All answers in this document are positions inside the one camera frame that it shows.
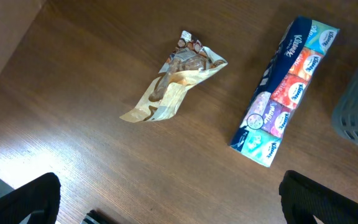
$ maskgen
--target plastic wrapper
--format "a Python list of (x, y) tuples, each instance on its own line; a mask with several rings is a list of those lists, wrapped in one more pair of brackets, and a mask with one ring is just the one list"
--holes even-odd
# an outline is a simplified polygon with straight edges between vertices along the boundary
[(270, 167), (292, 114), (338, 32), (301, 16), (288, 26), (231, 141), (233, 149)]
[(120, 118), (128, 122), (160, 121), (175, 115), (187, 91), (214, 75), (227, 61), (187, 31), (134, 109)]

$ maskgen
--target crumpled snack wrapper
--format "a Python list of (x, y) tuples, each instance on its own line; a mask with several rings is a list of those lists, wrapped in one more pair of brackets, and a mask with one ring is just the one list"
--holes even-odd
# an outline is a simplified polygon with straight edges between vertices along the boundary
[(120, 118), (132, 123), (171, 118), (189, 89), (226, 65), (226, 60), (183, 31), (178, 46), (159, 71), (165, 75), (153, 80), (135, 108)]

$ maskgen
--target brown wooden surface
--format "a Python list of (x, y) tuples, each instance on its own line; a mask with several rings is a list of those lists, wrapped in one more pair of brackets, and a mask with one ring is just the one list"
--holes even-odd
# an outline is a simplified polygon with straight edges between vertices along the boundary
[[(287, 25), (341, 28), (271, 168), (227, 146)], [(178, 114), (126, 123), (186, 29), (229, 65)], [(284, 223), (296, 170), (358, 202), (358, 147), (331, 113), (358, 65), (358, 1), (49, 1), (0, 76), (0, 178), (62, 183), (58, 220), (93, 208), (121, 223)]]

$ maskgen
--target kleenex tissue package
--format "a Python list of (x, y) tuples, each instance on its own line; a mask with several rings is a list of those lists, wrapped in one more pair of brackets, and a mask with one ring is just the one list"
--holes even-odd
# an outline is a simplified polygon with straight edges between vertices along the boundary
[(285, 126), (338, 32), (301, 16), (288, 26), (231, 142), (233, 149), (270, 167)]

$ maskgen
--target wooden floor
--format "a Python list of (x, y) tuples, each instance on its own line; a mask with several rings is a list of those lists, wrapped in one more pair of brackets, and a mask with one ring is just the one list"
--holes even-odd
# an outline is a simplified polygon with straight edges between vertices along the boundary
[[(268, 169), (227, 144), (297, 15), (341, 32)], [(172, 119), (119, 119), (183, 29), (229, 65)], [(120, 223), (285, 223), (288, 169), (358, 202), (358, 147), (330, 125), (357, 65), (358, 1), (51, 0), (0, 76), (0, 178), (17, 188), (56, 173), (60, 223), (91, 209)]]

